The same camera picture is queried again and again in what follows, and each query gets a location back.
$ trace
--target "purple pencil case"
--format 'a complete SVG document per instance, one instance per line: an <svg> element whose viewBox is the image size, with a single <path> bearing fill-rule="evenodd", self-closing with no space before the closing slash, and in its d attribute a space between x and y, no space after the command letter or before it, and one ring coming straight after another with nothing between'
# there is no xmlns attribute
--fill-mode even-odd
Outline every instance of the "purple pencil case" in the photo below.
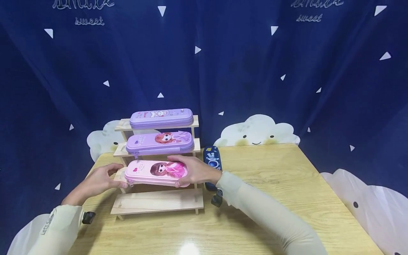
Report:
<svg viewBox="0 0 408 255"><path fill-rule="evenodd" d="M138 111L132 114L129 122L133 129L163 129L173 126L188 126L193 121L193 112L190 109L172 109Z"/></svg>
<svg viewBox="0 0 408 255"><path fill-rule="evenodd" d="M131 136L126 150L134 156L189 153L194 140L189 132L167 132Z"/></svg>
<svg viewBox="0 0 408 255"><path fill-rule="evenodd" d="M187 175L187 168L181 162L134 160L125 170L125 178L133 184L175 186L176 181Z"/></svg>

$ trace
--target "table top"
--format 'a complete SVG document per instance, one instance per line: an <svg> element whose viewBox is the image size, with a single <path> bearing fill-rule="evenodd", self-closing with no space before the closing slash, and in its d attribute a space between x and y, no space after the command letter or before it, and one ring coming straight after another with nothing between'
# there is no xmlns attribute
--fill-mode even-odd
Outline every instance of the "table top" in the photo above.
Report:
<svg viewBox="0 0 408 255"><path fill-rule="evenodd" d="M231 146L220 153L225 171L309 223L330 255L383 255L296 145ZM103 154L94 168L112 162L120 160ZM154 191L162 186L134 188ZM86 201L84 210L97 216L91 225L81 226L70 255L282 254L273 237L244 213L226 203L221 208L211 205L213 193L207 190L204 210L197 216L194 210L147 213L126 215L124 222L110 214L119 193L112 189Z"/></svg>

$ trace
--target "hand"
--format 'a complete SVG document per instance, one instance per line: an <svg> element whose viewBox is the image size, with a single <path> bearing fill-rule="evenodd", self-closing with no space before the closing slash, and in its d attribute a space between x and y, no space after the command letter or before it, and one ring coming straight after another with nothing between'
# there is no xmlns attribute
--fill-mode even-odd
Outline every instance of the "hand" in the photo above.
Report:
<svg viewBox="0 0 408 255"><path fill-rule="evenodd" d="M94 169L68 196L62 201L62 205L70 204L81 206L93 196L99 195L110 188L126 188L127 183L114 181L110 176L122 168L123 165L112 163Z"/></svg>
<svg viewBox="0 0 408 255"><path fill-rule="evenodd" d="M212 168L196 157L171 155L168 156L167 159L170 161L183 162L187 167L187 175L176 182L176 188L191 183L211 182L216 184L222 175L220 170Z"/></svg>

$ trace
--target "wooden display rack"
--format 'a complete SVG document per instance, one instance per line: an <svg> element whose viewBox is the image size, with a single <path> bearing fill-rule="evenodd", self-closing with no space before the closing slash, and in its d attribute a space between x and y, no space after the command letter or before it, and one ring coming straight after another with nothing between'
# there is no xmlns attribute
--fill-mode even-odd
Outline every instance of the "wooden display rack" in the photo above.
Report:
<svg viewBox="0 0 408 255"><path fill-rule="evenodd" d="M194 149L189 153L193 153L193 156L196 156L196 153L200 152L200 139L194 137L194 128L198 126L198 115L194 115L194 121L191 125L173 126L165 129L191 128ZM133 135L133 130L145 129L132 129L129 119L121 119L115 128L115 131L122 133L126 141ZM128 166L131 161L135 160L135 157L126 151L125 142L118 145L113 156L120 157L125 166ZM127 182L124 178L125 169L126 167L118 170L114 178L115 181ZM128 214L166 211L195 210L195 214L198 215L198 209L204 208L203 190L202 188L197 188L197 184L194 184L194 188L180 188L171 191L128 193L130 187L126 189L121 188L120 190L122 194L116 197L111 210L111 214L116 215L120 220L124 220L124 215Z"/></svg>

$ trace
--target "beige sleeve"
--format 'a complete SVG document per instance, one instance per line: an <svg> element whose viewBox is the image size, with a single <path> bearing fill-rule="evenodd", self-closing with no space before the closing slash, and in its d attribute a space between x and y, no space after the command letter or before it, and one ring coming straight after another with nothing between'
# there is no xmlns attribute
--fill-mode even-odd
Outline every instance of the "beige sleeve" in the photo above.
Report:
<svg viewBox="0 0 408 255"><path fill-rule="evenodd" d="M28 255L66 255L77 238L82 214L80 206L57 206Z"/></svg>
<svg viewBox="0 0 408 255"><path fill-rule="evenodd" d="M316 232L272 197L223 172L216 185L228 205L240 209L258 225L274 234L287 255L327 255Z"/></svg>

